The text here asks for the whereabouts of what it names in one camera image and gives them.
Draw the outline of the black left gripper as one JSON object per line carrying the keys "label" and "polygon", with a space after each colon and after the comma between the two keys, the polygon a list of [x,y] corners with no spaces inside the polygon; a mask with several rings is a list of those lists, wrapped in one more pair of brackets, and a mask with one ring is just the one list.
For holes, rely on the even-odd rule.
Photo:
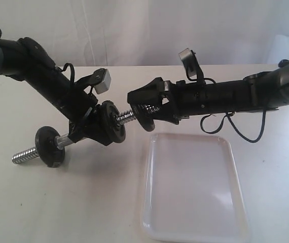
{"label": "black left gripper", "polygon": [[58,89],[58,110],[69,120],[68,138],[73,143],[87,138],[104,146],[112,143],[99,121],[97,103],[97,98],[84,90]]}

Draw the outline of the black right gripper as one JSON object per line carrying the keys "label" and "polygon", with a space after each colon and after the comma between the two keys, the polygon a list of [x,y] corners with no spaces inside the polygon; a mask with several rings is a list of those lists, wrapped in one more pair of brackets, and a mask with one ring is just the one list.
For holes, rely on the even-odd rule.
{"label": "black right gripper", "polygon": [[[127,94],[127,103],[147,105],[147,112],[153,120],[178,125],[179,121],[186,117],[209,114],[207,88],[208,85],[186,83],[183,80],[173,84],[157,77],[147,85],[130,91]],[[168,99],[163,105],[162,92]]]}

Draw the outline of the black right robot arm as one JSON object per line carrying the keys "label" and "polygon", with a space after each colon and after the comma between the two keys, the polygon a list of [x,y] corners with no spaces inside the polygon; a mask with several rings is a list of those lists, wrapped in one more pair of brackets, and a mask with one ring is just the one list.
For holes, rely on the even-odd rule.
{"label": "black right robot arm", "polygon": [[193,115],[276,110],[289,105],[289,61],[282,60],[274,71],[215,84],[172,83],[157,77],[130,91],[127,102],[143,124],[154,120],[178,124]]}

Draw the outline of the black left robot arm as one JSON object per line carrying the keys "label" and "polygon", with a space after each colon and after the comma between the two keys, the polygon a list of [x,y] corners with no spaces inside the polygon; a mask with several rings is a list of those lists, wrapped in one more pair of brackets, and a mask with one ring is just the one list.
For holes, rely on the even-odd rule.
{"label": "black left robot arm", "polygon": [[98,104],[92,93],[108,90],[110,74],[100,68],[75,81],[74,73],[67,78],[43,47],[29,37],[17,41],[0,39],[0,75],[26,81],[69,120],[68,137],[73,142],[90,138],[103,145],[118,142],[113,116],[117,108],[111,101]]}

